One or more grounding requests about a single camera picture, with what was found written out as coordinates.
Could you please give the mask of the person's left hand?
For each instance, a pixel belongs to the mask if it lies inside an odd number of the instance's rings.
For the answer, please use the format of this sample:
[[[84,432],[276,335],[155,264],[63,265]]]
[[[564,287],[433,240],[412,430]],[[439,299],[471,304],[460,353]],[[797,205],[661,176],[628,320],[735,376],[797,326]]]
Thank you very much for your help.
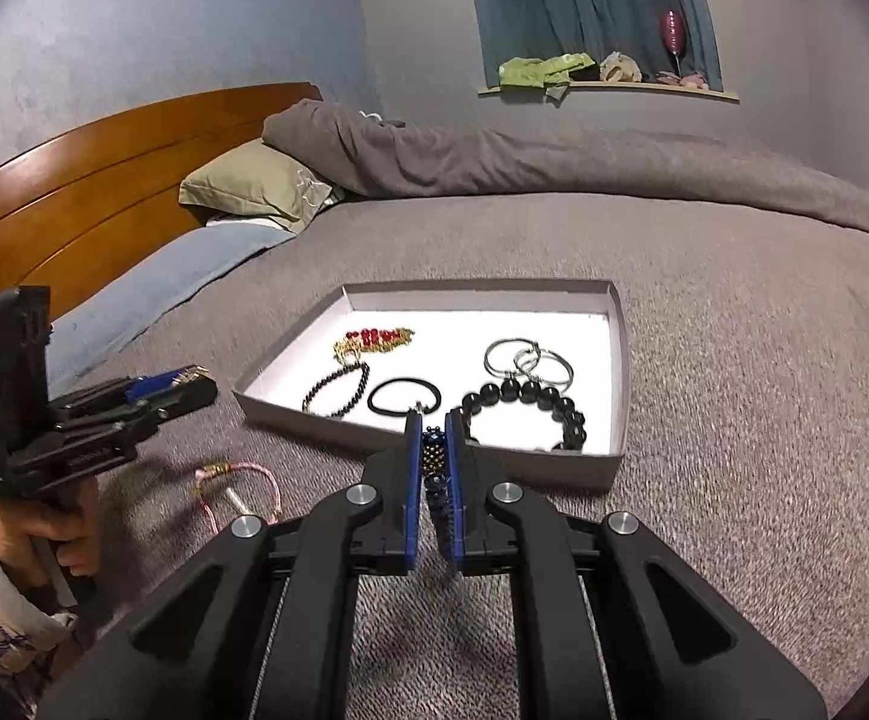
[[[70,511],[37,500],[0,500],[0,564],[23,592],[49,585],[34,548],[36,538],[59,543],[57,561],[75,577],[93,577],[101,559],[98,481],[80,483]]]

